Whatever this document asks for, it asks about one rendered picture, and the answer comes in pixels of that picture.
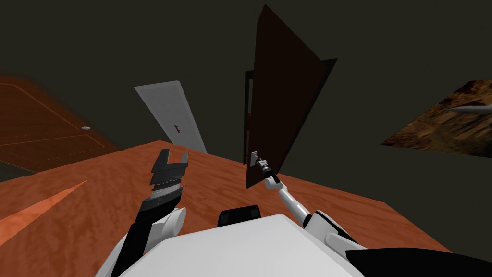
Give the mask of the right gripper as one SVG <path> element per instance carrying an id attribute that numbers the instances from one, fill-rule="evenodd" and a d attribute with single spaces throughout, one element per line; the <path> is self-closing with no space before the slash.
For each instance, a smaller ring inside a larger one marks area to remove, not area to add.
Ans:
<path id="1" fill-rule="evenodd" d="M 267 161 L 260 159 L 256 151 L 250 154 L 250 167 L 253 167 L 255 164 L 259 166 L 263 174 L 268 174 L 271 171 Z"/>

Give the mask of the dark brown door leaf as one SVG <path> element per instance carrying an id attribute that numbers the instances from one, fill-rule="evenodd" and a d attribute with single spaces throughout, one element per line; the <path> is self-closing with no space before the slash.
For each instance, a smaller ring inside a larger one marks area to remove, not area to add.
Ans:
<path id="1" fill-rule="evenodd" d="M 257 21 L 250 107 L 245 113 L 246 187 L 264 179 L 252 153 L 278 174 L 322 91 L 336 59 L 321 60 L 264 5 Z"/>

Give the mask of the orange panelled door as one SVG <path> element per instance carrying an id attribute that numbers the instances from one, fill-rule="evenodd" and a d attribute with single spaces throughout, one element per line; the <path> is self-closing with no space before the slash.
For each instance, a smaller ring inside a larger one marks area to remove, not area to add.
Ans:
<path id="1" fill-rule="evenodd" d="M 117 147 L 25 79 L 0 76 L 0 161 L 32 172 L 117 152 Z"/>

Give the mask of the white door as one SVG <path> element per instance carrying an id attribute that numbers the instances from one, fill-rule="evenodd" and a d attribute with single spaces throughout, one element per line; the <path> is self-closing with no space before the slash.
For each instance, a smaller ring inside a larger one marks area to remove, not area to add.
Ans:
<path id="1" fill-rule="evenodd" d="M 180 81 L 134 88 L 172 144 L 207 153 Z M 180 133 L 174 125 L 179 126 Z"/>

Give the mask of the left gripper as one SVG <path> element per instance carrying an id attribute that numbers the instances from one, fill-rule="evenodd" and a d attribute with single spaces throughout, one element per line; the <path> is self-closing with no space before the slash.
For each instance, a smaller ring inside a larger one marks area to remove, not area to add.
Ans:
<path id="1" fill-rule="evenodd" d="M 169 148 L 160 151 L 155 165 L 152 169 L 152 179 L 150 184 L 153 185 L 152 192 L 177 185 L 181 182 L 181 178 L 185 175 L 188 167 L 189 153 L 183 153 L 179 163 L 168 164 L 170 155 Z"/>

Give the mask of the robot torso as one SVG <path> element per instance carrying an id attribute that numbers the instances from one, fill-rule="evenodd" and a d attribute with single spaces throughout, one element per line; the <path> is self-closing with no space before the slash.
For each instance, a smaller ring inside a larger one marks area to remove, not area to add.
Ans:
<path id="1" fill-rule="evenodd" d="M 346 250 L 362 246 L 316 211 L 307 228 L 283 214 L 168 238 L 120 277 L 364 277 Z"/>

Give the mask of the brown picture on wall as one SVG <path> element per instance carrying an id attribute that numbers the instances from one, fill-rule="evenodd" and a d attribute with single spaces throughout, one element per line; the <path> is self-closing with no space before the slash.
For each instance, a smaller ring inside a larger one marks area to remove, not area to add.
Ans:
<path id="1" fill-rule="evenodd" d="M 382 145 L 492 158 L 492 79 L 467 82 Z"/>

